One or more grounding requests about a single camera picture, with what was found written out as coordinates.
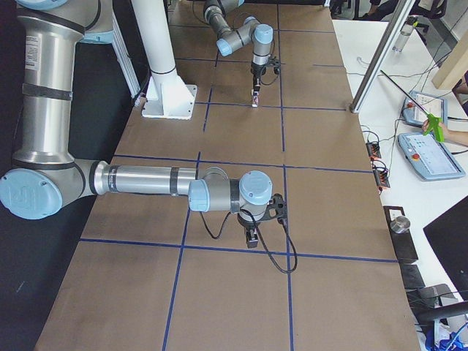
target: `robotic arm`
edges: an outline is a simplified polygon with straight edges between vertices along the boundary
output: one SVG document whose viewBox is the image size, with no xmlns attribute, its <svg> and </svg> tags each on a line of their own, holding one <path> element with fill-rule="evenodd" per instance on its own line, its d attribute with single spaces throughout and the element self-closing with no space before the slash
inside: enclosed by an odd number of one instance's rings
<svg viewBox="0 0 468 351">
<path fill-rule="evenodd" d="M 132 2 L 138 12 L 145 13 L 151 12 L 148 6 L 156 6 L 156 2 L 164 16 L 162 0 Z M 111 0 L 18 0 L 18 3 L 18 19 L 26 27 L 23 145 L 13 154 L 16 168 L 0 179 L 0 201 L 14 215 L 42 219 L 81 197 L 127 192 L 188 196 L 192 211 L 238 214 L 239 223 L 246 228 L 249 247 L 257 243 L 256 222 L 282 219 L 286 225 L 281 195 L 272 197 L 271 180 L 259 171 L 249 172 L 241 179 L 229 179 L 219 168 L 198 174 L 193 168 L 109 165 L 104 161 L 75 159 L 68 152 L 75 45 L 80 40 L 112 41 Z M 213 24 L 224 21 L 214 6 L 208 7 L 207 13 L 211 13 L 209 19 Z M 269 57 L 265 37 L 271 37 L 271 32 L 262 26 L 250 18 L 240 30 L 245 42 L 254 37 L 256 54 L 252 66 L 264 67 Z M 222 24 L 218 27 L 228 45 L 238 45 L 233 31 Z M 161 42 L 170 45 L 168 35 L 167 30 L 163 31 L 156 46 Z M 155 71 L 164 67 L 152 57 L 148 40 L 143 38 L 143 43 L 155 85 L 159 86 L 160 100 L 180 78 L 175 64 L 168 71 Z M 173 64 L 171 57 L 169 68 Z"/>
<path fill-rule="evenodd" d="M 232 29 L 224 19 L 225 15 L 243 4 L 244 0 L 207 0 L 203 8 L 206 23 L 218 37 L 216 45 L 223 56 L 228 56 L 250 42 L 254 44 L 250 72 L 253 75 L 252 107 L 258 106 L 262 76 L 267 67 L 273 67 L 279 74 L 280 63 L 271 57 L 273 29 L 261 24 L 258 19 L 249 16 L 239 29 Z"/>
</svg>

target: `person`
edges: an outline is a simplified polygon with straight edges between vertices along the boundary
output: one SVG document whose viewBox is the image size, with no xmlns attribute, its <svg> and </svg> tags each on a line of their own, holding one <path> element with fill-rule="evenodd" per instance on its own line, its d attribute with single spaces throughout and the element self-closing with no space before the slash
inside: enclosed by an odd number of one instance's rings
<svg viewBox="0 0 468 351">
<path fill-rule="evenodd" d="M 460 94 L 468 94 L 468 71 L 465 72 L 464 76 L 460 81 L 453 87 L 452 91 L 455 94 L 457 100 L 460 102 L 463 110 L 465 111 L 466 115 L 468 116 L 468 101 L 463 103 L 461 100 Z M 439 123 L 439 126 L 442 128 L 442 132 L 444 134 L 444 138 L 452 143 L 462 144 L 468 146 L 468 132 L 459 132 L 456 130 L 449 130 L 447 126 L 443 123 Z M 429 120 L 426 120 L 423 123 L 423 131 L 425 132 L 429 127 Z"/>
<path fill-rule="evenodd" d="M 380 4 L 380 0 L 371 0 L 371 9 L 359 20 L 382 20 L 385 16 L 395 11 L 396 5 L 399 0 L 387 0 L 383 4 Z M 422 15 L 429 16 L 433 0 L 416 0 L 412 6 L 410 15 Z"/>
<path fill-rule="evenodd" d="M 374 14 L 375 11 L 377 10 L 377 8 L 380 5 L 380 0 L 369 0 L 369 2 L 371 3 L 371 8 L 369 9 L 369 11 L 367 13 L 364 14 L 364 16 L 359 18 L 360 20 L 361 19 L 363 20 L 363 19 L 367 18 L 369 15 Z"/>
<path fill-rule="evenodd" d="M 428 129 L 428 126 L 429 120 L 426 120 L 422 126 L 424 132 Z M 444 138 L 446 141 L 451 141 L 452 143 L 468 146 L 468 132 L 449 130 L 447 126 L 442 122 L 439 123 L 439 126 L 442 128 L 442 132 L 444 133 Z"/>
<path fill-rule="evenodd" d="M 468 116 L 468 101 L 464 103 L 460 97 L 460 94 L 468 94 L 467 81 L 468 71 L 465 72 L 464 76 L 458 81 L 458 83 L 455 85 L 452 91 L 455 94 L 457 100 L 460 102 L 460 105 L 463 107 L 463 110 L 465 111 L 466 115 Z"/>
</svg>

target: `floor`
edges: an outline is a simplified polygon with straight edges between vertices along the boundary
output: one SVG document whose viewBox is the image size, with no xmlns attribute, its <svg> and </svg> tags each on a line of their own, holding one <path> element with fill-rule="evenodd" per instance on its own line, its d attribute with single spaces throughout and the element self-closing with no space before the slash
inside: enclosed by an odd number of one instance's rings
<svg viewBox="0 0 468 351">
<path fill-rule="evenodd" d="M 287 200 L 297 270 L 284 275 L 266 249 L 246 249 L 234 218 L 211 240 L 183 197 L 108 194 L 95 202 L 37 351 L 418 348 L 327 10 L 241 10 L 273 26 L 283 63 L 260 107 L 250 106 L 250 49 L 220 57 L 181 1 L 170 33 L 179 75 L 198 84 L 192 119 L 144 119 L 135 108 L 113 163 L 269 174 Z M 206 217 L 218 227 L 224 215 Z M 291 268 L 282 228 L 260 229 Z"/>
<path fill-rule="evenodd" d="M 354 17 L 354 1 L 351 2 L 351 8 L 348 9 L 347 5 L 345 4 L 342 9 L 342 14 L 337 15 L 338 19 L 352 19 Z M 370 4 L 367 0 L 361 0 L 359 6 L 359 15 L 362 16 L 370 8 Z M 383 20 L 390 20 L 391 15 L 387 16 Z M 419 21 L 421 23 L 429 24 L 431 28 L 429 32 L 425 35 L 427 41 L 427 48 L 431 53 L 432 57 L 434 57 L 435 61 L 440 60 L 446 54 L 448 54 L 453 49 L 453 43 L 451 42 L 451 37 L 448 36 L 448 33 L 440 34 L 437 30 L 435 30 L 434 25 L 427 18 L 420 17 Z"/>
</svg>

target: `black chair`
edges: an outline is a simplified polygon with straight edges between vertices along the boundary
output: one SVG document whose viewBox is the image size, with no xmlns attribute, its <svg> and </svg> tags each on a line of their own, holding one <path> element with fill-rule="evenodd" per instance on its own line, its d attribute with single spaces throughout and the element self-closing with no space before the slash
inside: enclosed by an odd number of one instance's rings
<svg viewBox="0 0 468 351">
<path fill-rule="evenodd" d="M 444 17 L 445 12 L 447 11 L 447 3 L 448 3 L 448 0 L 444 0 L 441 4 L 439 4 L 439 0 L 432 0 L 432 6 L 429 12 L 428 10 L 423 9 L 422 7 L 418 7 L 415 13 L 411 13 L 411 14 L 422 15 L 423 17 L 428 18 L 429 20 L 438 20 L 439 18 Z M 422 28 L 424 34 L 427 34 L 427 32 L 429 31 L 428 24 L 418 23 L 416 28 Z"/>
</svg>

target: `silver arm segment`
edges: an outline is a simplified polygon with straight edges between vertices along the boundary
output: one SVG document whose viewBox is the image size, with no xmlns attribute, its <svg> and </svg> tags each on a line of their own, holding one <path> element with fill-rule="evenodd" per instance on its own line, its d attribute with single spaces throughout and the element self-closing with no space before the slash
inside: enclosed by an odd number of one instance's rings
<svg viewBox="0 0 468 351">
<path fill-rule="evenodd" d="M 132 0 L 139 24 L 149 2 Z M 0 178 L 0 201 L 5 207 L 22 218 L 41 219 L 81 197 L 126 192 L 183 195 L 188 196 L 193 211 L 239 213 L 243 208 L 256 220 L 263 218 L 272 184 L 259 171 L 249 172 L 241 179 L 229 179 L 219 168 L 198 175 L 194 168 L 109 165 L 75 159 L 68 152 L 75 45 L 83 38 L 87 42 L 102 40 L 112 32 L 111 0 L 50 0 L 48 7 L 41 9 L 34 8 L 35 0 L 18 3 L 29 7 L 18 9 L 27 35 L 23 145 L 13 155 L 18 168 Z M 227 11 L 239 5 L 231 0 L 222 3 Z M 224 17 L 219 16 L 214 5 L 208 8 L 221 37 L 231 40 L 234 31 L 226 28 Z M 259 67 L 268 61 L 271 42 L 265 40 L 262 26 L 267 31 L 271 28 L 247 18 L 239 29 L 244 44 L 253 38 L 252 65 Z"/>
</svg>

